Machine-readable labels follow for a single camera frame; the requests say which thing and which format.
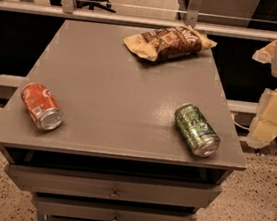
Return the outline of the green soda can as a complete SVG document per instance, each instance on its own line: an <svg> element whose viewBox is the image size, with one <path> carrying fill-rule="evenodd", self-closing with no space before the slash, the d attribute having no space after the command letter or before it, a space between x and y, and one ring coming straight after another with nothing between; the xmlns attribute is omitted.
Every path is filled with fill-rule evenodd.
<svg viewBox="0 0 277 221"><path fill-rule="evenodd" d="M184 104L177 108L174 117L177 128L194 155L208 157L219 148L219 136L198 107Z"/></svg>

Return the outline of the red soda can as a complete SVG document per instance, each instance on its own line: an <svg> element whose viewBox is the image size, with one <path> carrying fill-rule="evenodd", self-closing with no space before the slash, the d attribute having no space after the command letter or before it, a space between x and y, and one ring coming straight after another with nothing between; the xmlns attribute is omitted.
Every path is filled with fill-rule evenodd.
<svg viewBox="0 0 277 221"><path fill-rule="evenodd" d="M39 130L53 130L64 121L63 112L46 86L29 83L22 89L21 99Z"/></svg>

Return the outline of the brown chip bag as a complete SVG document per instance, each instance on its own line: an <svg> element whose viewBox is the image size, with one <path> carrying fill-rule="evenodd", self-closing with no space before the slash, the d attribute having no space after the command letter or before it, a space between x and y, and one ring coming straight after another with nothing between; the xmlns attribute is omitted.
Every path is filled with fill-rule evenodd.
<svg viewBox="0 0 277 221"><path fill-rule="evenodd" d="M123 41L132 53L150 62L175 59L216 46L215 41L185 25L133 34Z"/></svg>

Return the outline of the middle grey drawer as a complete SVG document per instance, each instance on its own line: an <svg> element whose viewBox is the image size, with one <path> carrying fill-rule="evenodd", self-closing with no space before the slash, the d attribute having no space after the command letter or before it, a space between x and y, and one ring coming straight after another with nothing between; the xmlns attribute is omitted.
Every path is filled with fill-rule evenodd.
<svg viewBox="0 0 277 221"><path fill-rule="evenodd" d="M33 197L35 207L44 214L99 221L196 221L195 214L141 208L100 202L84 202L43 196Z"/></svg>

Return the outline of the grey drawer cabinet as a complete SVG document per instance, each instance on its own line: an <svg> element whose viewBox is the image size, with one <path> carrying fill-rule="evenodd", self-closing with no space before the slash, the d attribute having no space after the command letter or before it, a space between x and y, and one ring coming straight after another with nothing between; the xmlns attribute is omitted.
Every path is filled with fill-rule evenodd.
<svg viewBox="0 0 277 221"><path fill-rule="evenodd" d="M19 96L0 113L0 150L7 165L220 185L246 166L210 52L150 64L124 45L127 26L67 21L29 72L54 94L64 122L52 131L34 125ZM190 150L175 123L184 104L202 112L219 136L214 154ZM196 214L201 208L30 192Z"/></svg>

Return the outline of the top grey drawer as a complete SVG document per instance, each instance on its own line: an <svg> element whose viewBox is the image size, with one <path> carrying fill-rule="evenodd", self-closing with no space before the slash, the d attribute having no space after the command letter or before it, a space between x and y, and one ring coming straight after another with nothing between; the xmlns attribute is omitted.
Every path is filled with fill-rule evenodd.
<svg viewBox="0 0 277 221"><path fill-rule="evenodd" d="M4 171L20 190L157 205L205 208L222 190L220 185L12 164Z"/></svg>

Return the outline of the metal railing frame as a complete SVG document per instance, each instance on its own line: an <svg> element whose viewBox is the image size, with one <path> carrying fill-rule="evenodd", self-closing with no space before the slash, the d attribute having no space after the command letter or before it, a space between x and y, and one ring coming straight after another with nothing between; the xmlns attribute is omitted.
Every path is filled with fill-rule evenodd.
<svg viewBox="0 0 277 221"><path fill-rule="evenodd" d="M209 35L233 36L258 40L275 40L277 31L242 26L202 22L201 13L194 8L188 10L153 7L152 3L165 0L142 0L144 5L138 5L137 0L121 3L111 0L115 11L104 10L89 11L87 8L77 8L74 0L62 0L59 7L51 6L49 0L0 0L0 10L38 14L86 21L113 23L119 25L135 25L152 28L173 27L182 24L191 25L193 28Z"/></svg>

